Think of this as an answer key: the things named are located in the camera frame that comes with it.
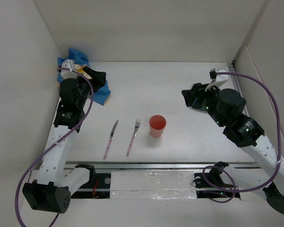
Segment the blue Pikachu cloth placemat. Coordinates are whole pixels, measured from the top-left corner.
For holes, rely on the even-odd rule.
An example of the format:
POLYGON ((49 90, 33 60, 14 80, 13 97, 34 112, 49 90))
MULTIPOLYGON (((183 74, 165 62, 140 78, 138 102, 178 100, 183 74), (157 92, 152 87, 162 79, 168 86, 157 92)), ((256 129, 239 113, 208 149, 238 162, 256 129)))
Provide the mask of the blue Pikachu cloth placemat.
MULTIPOLYGON (((85 55, 83 52, 73 49, 73 48, 69 48, 68 50, 68 56, 61 58, 58 57, 57 61, 58 61, 58 66, 62 66, 62 63, 65 60, 72 60, 74 61, 76 70, 79 71, 79 68, 87 65, 88 67, 89 65, 89 61, 88 61, 88 57, 87 55, 85 55)), ((100 88, 97 92, 94 93, 94 99, 93 101, 100 104, 100 105, 104 105, 106 103, 106 101, 109 99, 111 94, 110 89, 108 88, 108 81, 106 81, 105 86, 100 88)))

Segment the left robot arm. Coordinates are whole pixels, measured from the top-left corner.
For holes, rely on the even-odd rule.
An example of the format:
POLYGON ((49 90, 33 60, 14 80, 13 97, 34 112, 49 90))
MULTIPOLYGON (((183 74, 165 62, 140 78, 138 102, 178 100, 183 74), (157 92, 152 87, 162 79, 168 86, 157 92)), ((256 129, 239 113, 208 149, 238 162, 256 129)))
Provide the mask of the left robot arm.
POLYGON ((53 121, 53 140, 45 153, 41 167, 32 183, 25 183, 22 193, 33 210, 65 213, 72 195, 82 186, 93 187, 98 183, 93 165, 78 164, 69 175, 63 170, 80 127, 88 115, 83 108, 87 99, 106 84, 106 73, 85 66, 86 78, 76 70, 76 78, 60 83, 60 102, 53 121))

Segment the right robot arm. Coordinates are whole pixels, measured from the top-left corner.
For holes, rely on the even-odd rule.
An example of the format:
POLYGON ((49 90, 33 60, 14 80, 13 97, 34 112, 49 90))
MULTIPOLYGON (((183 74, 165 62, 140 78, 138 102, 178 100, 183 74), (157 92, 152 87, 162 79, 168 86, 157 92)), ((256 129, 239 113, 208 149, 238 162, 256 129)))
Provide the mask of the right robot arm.
POLYGON ((224 197, 254 192, 274 210, 284 214, 284 161, 280 149, 274 149, 262 127, 243 114, 246 100, 234 89, 219 89, 201 83, 181 93, 187 107, 207 112, 219 127, 224 128, 227 139, 250 155, 270 177, 268 180, 253 177, 220 161, 208 166, 210 171, 202 172, 201 179, 221 191, 224 197))

